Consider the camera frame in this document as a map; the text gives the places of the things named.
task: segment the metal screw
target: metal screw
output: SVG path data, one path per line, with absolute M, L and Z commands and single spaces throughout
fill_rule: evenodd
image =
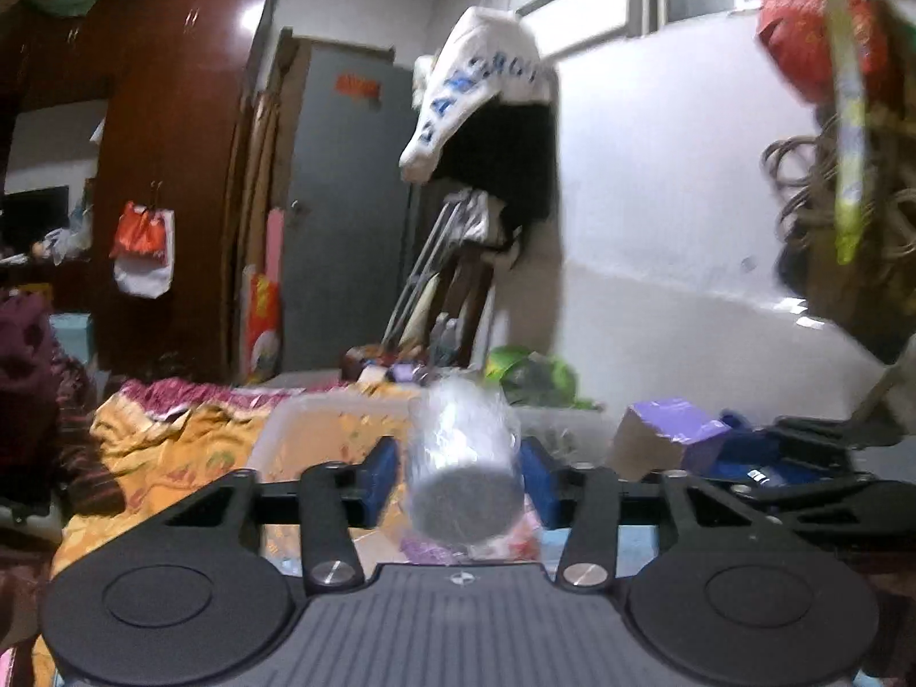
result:
M 340 586 L 356 575 L 353 566 L 343 560 L 326 560 L 311 569 L 311 577 L 325 586 Z
M 563 577 L 574 586 L 597 586 L 607 581 L 607 571 L 597 563 L 574 563 L 563 571 Z

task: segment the purple box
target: purple box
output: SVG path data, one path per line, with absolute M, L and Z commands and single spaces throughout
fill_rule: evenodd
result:
M 709 472 L 728 426 L 682 398 L 634 403 L 617 429 L 607 464 L 624 480 L 653 470 Z

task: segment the gray door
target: gray door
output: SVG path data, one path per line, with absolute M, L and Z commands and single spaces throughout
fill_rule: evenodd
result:
M 283 239 L 284 371 L 335 367 L 385 332 L 405 250 L 397 160 L 417 121 L 410 94 L 406 69 L 313 49 Z

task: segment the orange sign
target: orange sign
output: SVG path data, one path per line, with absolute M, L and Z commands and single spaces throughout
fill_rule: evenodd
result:
M 377 80 L 367 80 L 359 75 L 342 74 L 337 76 L 334 89 L 351 98 L 365 98 L 378 100 L 382 93 L 382 86 Z

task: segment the white wall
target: white wall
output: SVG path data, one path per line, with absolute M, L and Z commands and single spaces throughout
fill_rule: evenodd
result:
M 480 1 L 437 1 L 429 51 Z M 572 2 L 527 19 L 542 53 L 626 19 L 626 0 Z M 761 421 L 847 417 L 881 368 L 829 324 L 780 311 L 759 155 L 809 132 L 812 115 L 755 26 L 753 14 L 694 19 L 557 64 L 559 213 L 498 272 L 493 344 L 568 359 L 613 417 L 665 396 Z
M 73 208 L 86 178 L 95 175 L 99 148 L 89 138 L 107 105 L 106 100 L 90 100 L 20 113 L 3 183 L 6 193 L 68 185 Z
M 261 70 L 267 79 L 281 28 L 298 36 L 394 48 L 395 63 L 413 67 L 424 53 L 433 0 L 278 0 Z

